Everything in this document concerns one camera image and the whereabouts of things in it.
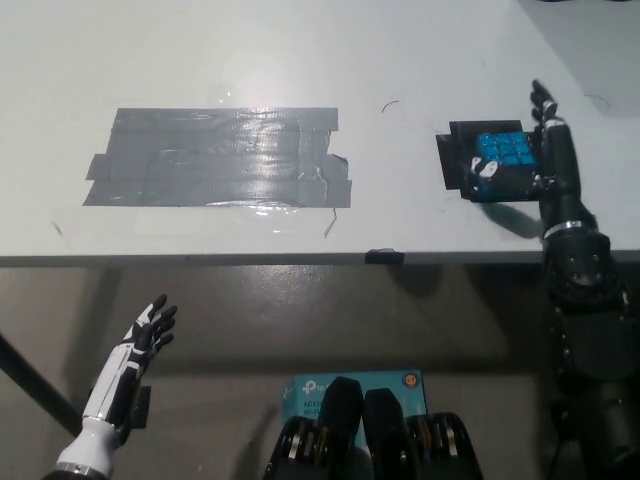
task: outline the orange sticker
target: orange sticker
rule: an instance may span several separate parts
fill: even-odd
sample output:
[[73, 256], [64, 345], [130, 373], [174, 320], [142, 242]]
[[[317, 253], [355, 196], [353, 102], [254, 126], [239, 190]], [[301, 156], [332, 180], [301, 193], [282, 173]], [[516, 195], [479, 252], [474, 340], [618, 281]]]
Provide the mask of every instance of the orange sticker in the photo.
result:
[[404, 383], [405, 387], [408, 388], [416, 388], [420, 384], [420, 380], [418, 376], [413, 373], [407, 373], [404, 377], [402, 377], [402, 383]]

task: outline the concrete floor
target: concrete floor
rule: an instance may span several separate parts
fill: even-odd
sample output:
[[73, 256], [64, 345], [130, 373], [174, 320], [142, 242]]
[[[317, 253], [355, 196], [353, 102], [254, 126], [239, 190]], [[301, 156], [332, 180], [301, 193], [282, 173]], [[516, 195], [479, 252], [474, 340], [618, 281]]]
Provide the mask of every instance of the concrete floor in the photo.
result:
[[[0, 329], [65, 395], [159, 293], [179, 308], [152, 365], [149, 426], [116, 479], [261, 478], [290, 374], [421, 368], [487, 479], [540, 478], [553, 449], [537, 267], [217, 267], [0, 272]], [[40, 478], [69, 436], [0, 375], [1, 478]]]

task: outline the robotic hand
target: robotic hand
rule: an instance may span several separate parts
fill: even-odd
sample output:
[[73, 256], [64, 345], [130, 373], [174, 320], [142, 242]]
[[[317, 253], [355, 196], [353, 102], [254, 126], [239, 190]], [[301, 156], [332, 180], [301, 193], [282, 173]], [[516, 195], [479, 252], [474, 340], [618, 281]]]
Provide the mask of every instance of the robotic hand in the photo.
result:
[[546, 315], [551, 363], [565, 399], [556, 405], [560, 441], [578, 440], [587, 478], [636, 478], [640, 469], [638, 318], [609, 238], [581, 201], [578, 160], [558, 104], [533, 82], [540, 161]]
[[140, 379], [158, 352], [173, 340], [177, 307], [162, 311], [167, 296], [161, 295], [136, 319], [111, 352], [98, 377], [83, 413], [82, 432], [58, 458], [53, 479], [108, 480], [112, 453], [131, 433], [131, 413]]

